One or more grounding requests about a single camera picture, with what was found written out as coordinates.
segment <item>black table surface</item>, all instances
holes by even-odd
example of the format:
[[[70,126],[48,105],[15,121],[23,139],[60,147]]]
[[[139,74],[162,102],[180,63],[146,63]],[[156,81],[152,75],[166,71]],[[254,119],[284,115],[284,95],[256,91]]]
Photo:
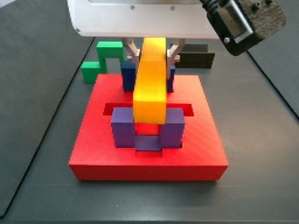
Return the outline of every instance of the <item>black table surface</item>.
[[[68,160],[92,84],[80,71],[71,83],[39,153],[3,223],[164,221],[299,221],[299,125],[250,56],[216,53],[199,75],[228,156],[230,167],[212,182],[78,181]],[[91,47],[86,60],[96,60]],[[110,72],[119,73],[115,60]]]

